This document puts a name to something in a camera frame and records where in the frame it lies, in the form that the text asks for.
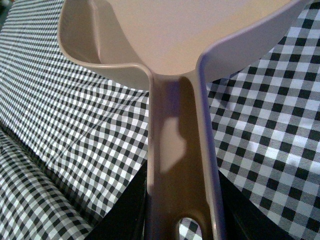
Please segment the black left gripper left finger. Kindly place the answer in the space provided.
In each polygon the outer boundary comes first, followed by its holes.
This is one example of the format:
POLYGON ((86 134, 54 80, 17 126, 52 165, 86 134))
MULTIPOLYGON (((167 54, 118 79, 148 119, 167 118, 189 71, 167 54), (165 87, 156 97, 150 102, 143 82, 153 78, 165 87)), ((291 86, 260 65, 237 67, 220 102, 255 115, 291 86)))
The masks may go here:
POLYGON ((147 199, 145 161, 112 209, 87 235, 87 240, 142 240, 147 199))

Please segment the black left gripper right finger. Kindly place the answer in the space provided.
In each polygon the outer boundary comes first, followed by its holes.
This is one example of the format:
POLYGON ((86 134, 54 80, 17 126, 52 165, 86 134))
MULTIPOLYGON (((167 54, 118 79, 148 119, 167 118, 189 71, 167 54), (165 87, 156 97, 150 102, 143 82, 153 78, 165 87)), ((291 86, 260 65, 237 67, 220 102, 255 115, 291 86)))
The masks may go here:
POLYGON ((228 240, 292 240, 286 231, 265 216, 221 172, 226 235, 228 240))

